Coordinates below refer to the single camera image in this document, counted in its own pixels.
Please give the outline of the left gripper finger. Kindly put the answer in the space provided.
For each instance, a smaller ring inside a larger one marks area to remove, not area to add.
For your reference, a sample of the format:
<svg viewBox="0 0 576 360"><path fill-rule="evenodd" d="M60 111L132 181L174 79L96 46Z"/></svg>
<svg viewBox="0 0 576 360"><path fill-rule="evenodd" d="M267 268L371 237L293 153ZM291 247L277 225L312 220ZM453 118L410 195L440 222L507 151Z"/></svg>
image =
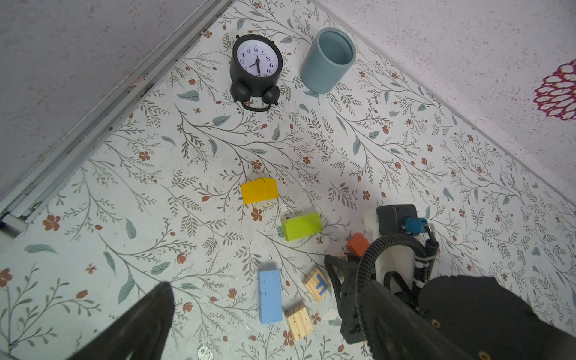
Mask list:
<svg viewBox="0 0 576 360"><path fill-rule="evenodd" d="M160 359L172 326L175 298L159 283L72 359Z"/></svg>

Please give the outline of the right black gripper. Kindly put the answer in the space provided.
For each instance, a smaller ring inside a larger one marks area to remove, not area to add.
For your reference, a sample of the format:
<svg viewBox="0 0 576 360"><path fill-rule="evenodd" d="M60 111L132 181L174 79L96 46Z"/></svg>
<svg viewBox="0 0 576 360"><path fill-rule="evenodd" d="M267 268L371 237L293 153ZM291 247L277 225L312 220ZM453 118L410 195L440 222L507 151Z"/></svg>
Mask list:
<svg viewBox="0 0 576 360"><path fill-rule="evenodd" d="M338 314L342 320L340 333L348 344L365 340L356 308L356 276L361 257L353 254L325 256L325 267L334 290Z"/></svg>

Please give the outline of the red-orange wooden block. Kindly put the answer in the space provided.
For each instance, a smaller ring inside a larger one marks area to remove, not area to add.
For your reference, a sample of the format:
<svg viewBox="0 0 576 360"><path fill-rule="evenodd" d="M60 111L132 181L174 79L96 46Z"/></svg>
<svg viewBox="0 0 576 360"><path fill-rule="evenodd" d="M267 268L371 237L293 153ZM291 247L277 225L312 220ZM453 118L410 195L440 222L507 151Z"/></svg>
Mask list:
<svg viewBox="0 0 576 360"><path fill-rule="evenodd" d="M346 243L347 252L357 257L363 257L369 247L369 241L361 232L354 233Z"/></svg>

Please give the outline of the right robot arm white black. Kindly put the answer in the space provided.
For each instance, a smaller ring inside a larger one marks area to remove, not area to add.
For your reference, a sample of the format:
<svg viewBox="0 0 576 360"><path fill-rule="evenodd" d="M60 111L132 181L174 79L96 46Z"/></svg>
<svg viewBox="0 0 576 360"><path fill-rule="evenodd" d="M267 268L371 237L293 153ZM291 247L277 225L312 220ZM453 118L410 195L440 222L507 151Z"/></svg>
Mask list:
<svg viewBox="0 0 576 360"><path fill-rule="evenodd" d="M418 295L393 271L356 289L360 257L325 257L348 344L373 359L574 359L575 337L539 319L492 277L442 276Z"/></svg>

